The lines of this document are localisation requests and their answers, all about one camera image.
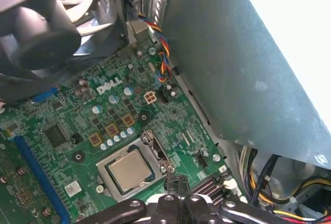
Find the dell logo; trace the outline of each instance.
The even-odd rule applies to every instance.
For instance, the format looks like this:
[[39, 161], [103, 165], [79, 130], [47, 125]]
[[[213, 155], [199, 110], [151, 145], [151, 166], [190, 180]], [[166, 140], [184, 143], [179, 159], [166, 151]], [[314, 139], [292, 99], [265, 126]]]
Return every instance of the dell logo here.
[[99, 95], [102, 95], [106, 91], [110, 90], [113, 87], [118, 86], [121, 83], [123, 83], [123, 81], [116, 77], [115, 82], [113, 80], [110, 80], [109, 83], [105, 83], [103, 86], [97, 87], [97, 92], [99, 93]]

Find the barcode label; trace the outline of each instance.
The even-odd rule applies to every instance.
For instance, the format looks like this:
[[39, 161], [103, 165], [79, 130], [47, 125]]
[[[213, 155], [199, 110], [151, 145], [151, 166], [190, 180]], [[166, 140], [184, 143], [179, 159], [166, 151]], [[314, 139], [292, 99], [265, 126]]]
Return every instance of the barcode label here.
[[73, 197], [77, 193], [82, 191], [81, 186], [79, 186], [79, 183], [77, 181], [73, 181], [71, 184], [68, 184], [65, 187], [66, 192], [68, 193], [69, 197]]

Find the motherboard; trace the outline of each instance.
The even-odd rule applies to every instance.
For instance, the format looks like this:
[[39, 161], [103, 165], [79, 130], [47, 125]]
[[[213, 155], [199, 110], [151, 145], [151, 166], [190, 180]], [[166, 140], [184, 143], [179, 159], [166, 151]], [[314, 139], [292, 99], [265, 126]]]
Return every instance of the motherboard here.
[[159, 82], [154, 46], [126, 47], [1, 112], [1, 223], [76, 223], [166, 193], [171, 173], [215, 204], [241, 194], [177, 79]]

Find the green circuit board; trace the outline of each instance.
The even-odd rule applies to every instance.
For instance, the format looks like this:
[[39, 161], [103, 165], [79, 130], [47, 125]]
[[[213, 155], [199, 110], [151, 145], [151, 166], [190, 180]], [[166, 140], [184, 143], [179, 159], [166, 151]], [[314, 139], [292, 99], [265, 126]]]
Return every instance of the green circuit board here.
[[[116, 203], [96, 191], [100, 184], [96, 164], [139, 138], [144, 130], [153, 132], [175, 172], [186, 175], [191, 186], [225, 165], [223, 159], [213, 161], [212, 156], [219, 152], [177, 80], [158, 81], [154, 69], [160, 57], [148, 53], [153, 45], [150, 40], [138, 44], [143, 53], [140, 59], [133, 49], [125, 48], [58, 85], [57, 92], [46, 100], [5, 109], [0, 115], [0, 176], [5, 180], [0, 182], [1, 223], [59, 223], [51, 202], [12, 141], [15, 136], [24, 137], [72, 223]], [[78, 94], [80, 79], [88, 82], [91, 90], [83, 96]], [[147, 92], [155, 93], [152, 103], [144, 97]], [[110, 103], [110, 96], [117, 102]], [[121, 140], [107, 147], [107, 141], [114, 139], [106, 130], [110, 125]], [[128, 127], [133, 133], [122, 138], [120, 132]], [[205, 167], [196, 157], [203, 147], [210, 153], [204, 158]], [[163, 182], [164, 178], [134, 197], [147, 200], [165, 193]], [[42, 214], [46, 207], [51, 211], [48, 217]]]

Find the blue pcie slot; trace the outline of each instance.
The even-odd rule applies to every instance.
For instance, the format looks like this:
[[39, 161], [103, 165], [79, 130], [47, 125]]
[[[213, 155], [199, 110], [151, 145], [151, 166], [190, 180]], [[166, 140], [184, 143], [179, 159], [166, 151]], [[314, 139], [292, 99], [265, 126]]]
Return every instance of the blue pcie slot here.
[[43, 191], [45, 192], [46, 196], [52, 203], [53, 207], [55, 208], [57, 214], [61, 219], [61, 224], [70, 224], [70, 216], [64, 205], [62, 204], [61, 199], [58, 197], [55, 189], [51, 185], [50, 181], [48, 180], [46, 174], [44, 173], [43, 169], [41, 168], [39, 162], [33, 155], [30, 147], [24, 140], [23, 136], [16, 136], [13, 139], [16, 143], [17, 148], [20, 150], [23, 158], [29, 165], [30, 169], [34, 173], [35, 177], [37, 178], [40, 186], [42, 187]]

